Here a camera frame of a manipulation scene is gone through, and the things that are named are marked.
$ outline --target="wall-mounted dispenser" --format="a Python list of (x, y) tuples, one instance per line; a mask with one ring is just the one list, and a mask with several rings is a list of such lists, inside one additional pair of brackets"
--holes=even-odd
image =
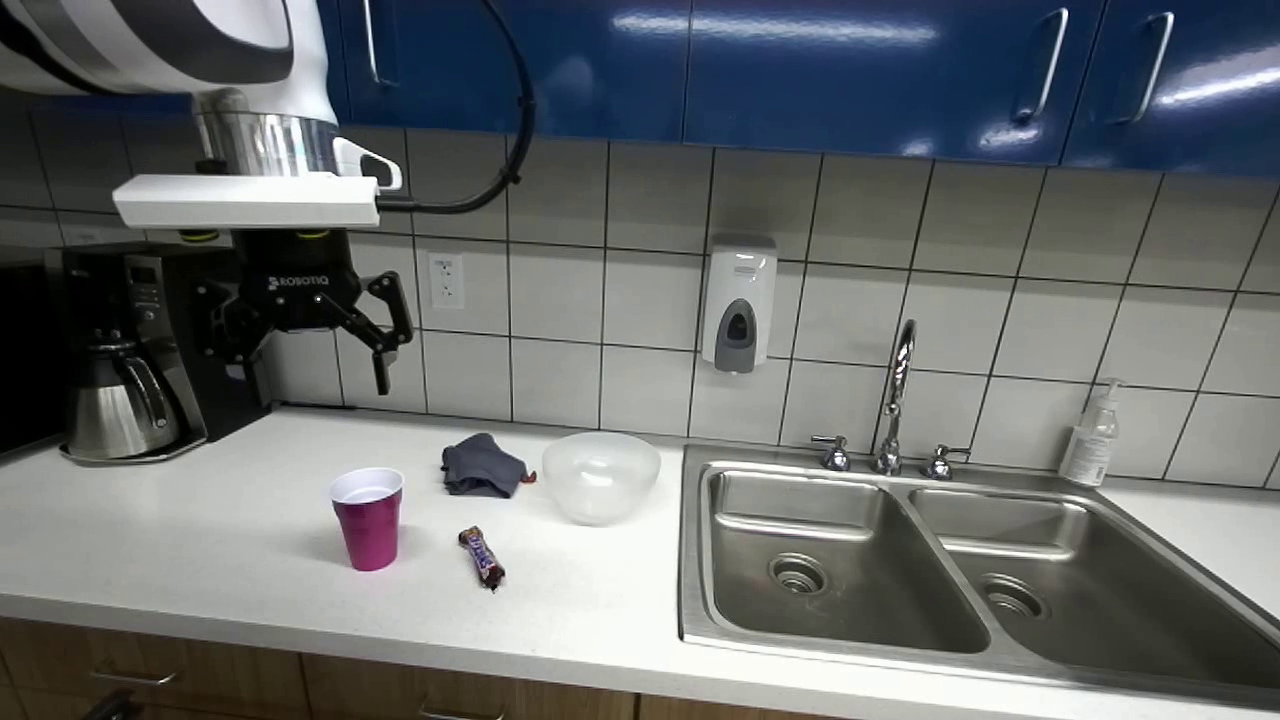
[(715, 240), (704, 278), (704, 361), (753, 371), (769, 361), (774, 249), (772, 240)]

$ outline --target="soap bottle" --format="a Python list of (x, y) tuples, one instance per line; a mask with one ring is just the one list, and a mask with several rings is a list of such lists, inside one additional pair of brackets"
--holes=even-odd
[(1055, 470), (1071, 483), (1095, 487), (1109, 476), (1116, 443), (1120, 443), (1120, 403), (1116, 403), (1116, 381), (1109, 381), (1089, 401), (1085, 414), (1071, 423), (1071, 440)]

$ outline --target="pink cup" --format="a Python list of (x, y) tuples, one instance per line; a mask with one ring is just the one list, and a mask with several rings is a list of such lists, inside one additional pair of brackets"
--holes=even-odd
[(353, 468), (329, 483), (356, 571), (374, 571), (396, 559), (399, 497), (399, 470), (392, 468)]

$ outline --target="stainless steel sink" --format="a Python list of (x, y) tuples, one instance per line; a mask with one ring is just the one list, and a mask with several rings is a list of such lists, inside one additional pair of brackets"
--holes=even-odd
[(1280, 706), (1277, 621), (1095, 490), (724, 456), (682, 461), (691, 645)]

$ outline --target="white countertop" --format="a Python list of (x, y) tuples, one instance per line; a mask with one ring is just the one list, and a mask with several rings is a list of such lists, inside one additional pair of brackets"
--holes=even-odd
[[(1063, 684), (975, 680), (862, 661), (695, 648), (674, 636), (681, 449), (639, 516), (565, 524), (543, 487), (444, 497), (441, 449), (472, 426), (270, 410), (152, 468), (77, 468), (36, 452), (0, 468), (0, 617), (158, 630), (282, 653), (461, 667), (652, 694), (862, 720), (927, 717), (1267, 717)], [(550, 435), (495, 440), (539, 465)], [(403, 548), (348, 566), (324, 483), (344, 468), (403, 470)], [(1109, 497), (1280, 617), (1280, 501), (1153, 483)], [(508, 566), (483, 590), (455, 548), (479, 524)]]

